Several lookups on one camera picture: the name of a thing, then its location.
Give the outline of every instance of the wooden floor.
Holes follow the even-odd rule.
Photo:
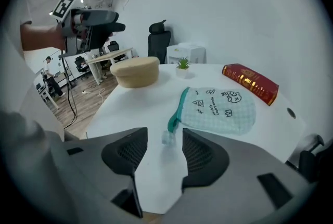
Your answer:
[[[100,85],[97,85],[93,75],[91,73],[88,73],[88,78],[83,78],[83,80],[77,79],[75,81],[76,86],[72,89],[76,108],[78,110],[78,118],[71,126],[66,128],[66,130],[78,137],[79,139],[86,138],[86,128],[88,127],[94,114],[97,112],[97,110],[102,104],[102,98],[100,96],[89,93],[82,94],[82,91],[98,93],[101,89],[105,89],[103,92],[101,92],[101,95],[105,100],[114,90],[114,88],[118,85],[115,76],[113,76],[109,71],[103,70],[103,73],[106,73],[106,76],[108,78],[104,79]],[[60,108],[56,109],[49,101],[47,102],[47,106],[51,109],[53,114],[65,127],[72,121],[74,115],[67,100],[67,87],[63,87],[62,91],[66,92],[66,95],[62,98],[55,98],[55,101]],[[74,108],[71,94],[70,101],[72,107]]]

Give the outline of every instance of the black office chair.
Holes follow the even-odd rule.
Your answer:
[[[110,52],[118,51],[119,50],[119,44],[116,41],[112,41],[108,45],[108,49],[109,49]],[[119,62],[124,57],[125,57],[125,55],[120,55],[120,56],[117,56],[116,58],[114,58],[114,60]]]
[[[160,64],[165,64],[167,55],[167,47],[170,43],[171,32],[164,30],[164,22],[154,23],[149,27],[148,36],[148,56],[156,56],[160,60]]]
[[[85,72],[85,76],[88,78],[88,75],[87,75],[87,69],[89,68],[89,66],[86,66],[84,68],[82,68],[81,66],[81,63],[85,62],[85,59],[82,57],[82,56],[78,56],[76,59],[75,59],[75,64],[76,64],[76,68],[78,69],[78,72]]]

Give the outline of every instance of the white cable on floor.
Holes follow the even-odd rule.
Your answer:
[[[87,91],[83,91],[82,93],[83,93],[83,94],[91,93],[91,94],[95,94],[95,95],[97,95],[97,96],[100,96],[100,97],[102,98],[102,103],[103,103],[103,102],[104,102],[104,99],[103,99],[103,96],[101,95],[101,93],[102,93],[103,91],[105,91],[105,88],[100,89],[98,93],[91,93],[91,92],[87,92]]]

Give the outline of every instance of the red book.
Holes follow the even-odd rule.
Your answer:
[[[269,106],[277,96],[279,85],[241,64],[224,66],[222,74],[250,90]]]

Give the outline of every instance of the table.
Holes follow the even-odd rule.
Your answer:
[[[45,86],[41,87],[38,89],[38,93],[40,94],[41,98],[44,100],[44,94],[50,99],[51,103],[54,105],[56,109],[59,109],[59,106],[54,102],[50,94],[48,93],[47,89]]]
[[[160,65],[156,83],[140,89],[117,86],[101,105],[87,128],[88,138],[115,132],[148,127],[148,148],[135,171],[135,182],[143,211],[164,214],[181,196],[182,178],[187,175],[187,163],[182,152],[182,129],[175,131],[176,146],[161,143],[170,117],[176,111],[182,91],[186,87],[243,88],[222,75],[223,65],[192,64],[189,79],[176,77],[176,65]],[[245,135],[223,136],[255,144],[282,162],[296,148],[305,124],[293,105],[278,93],[269,107],[253,95],[257,119]],[[296,119],[290,117],[291,108]]]
[[[96,63],[96,62],[110,60],[111,64],[114,65],[116,63],[116,61],[114,61],[114,59],[116,57],[120,56],[120,55],[126,54],[128,58],[132,58],[132,53],[131,53],[132,49],[133,48],[127,48],[127,49],[124,49],[124,50],[113,51],[113,52],[111,52],[109,54],[102,55],[100,57],[97,57],[97,58],[89,60],[88,64],[93,64],[93,63]]]

